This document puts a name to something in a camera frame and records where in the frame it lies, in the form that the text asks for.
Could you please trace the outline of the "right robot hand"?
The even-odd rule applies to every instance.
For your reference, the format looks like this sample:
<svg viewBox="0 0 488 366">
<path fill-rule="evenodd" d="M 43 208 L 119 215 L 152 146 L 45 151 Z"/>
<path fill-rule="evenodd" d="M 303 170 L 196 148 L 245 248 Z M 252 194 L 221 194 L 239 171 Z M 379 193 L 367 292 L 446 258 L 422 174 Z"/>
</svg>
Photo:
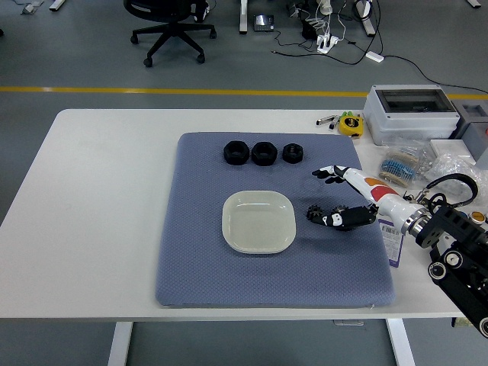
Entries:
<svg viewBox="0 0 488 366">
<path fill-rule="evenodd" d="M 393 226 L 405 234 L 426 213 L 423 206 L 406 201 L 389 185 L 362 170 L 329 165 L 312 172 L 312 175 L 327 184 L 345 181 L 371 204 L 369 207 L 354 207 L 329 216 L 316 217 L 312 219 L 314 223 L 345 230 L 372 223 L 376 215 L 380 214 L 388 216 Z"/>
</svg>

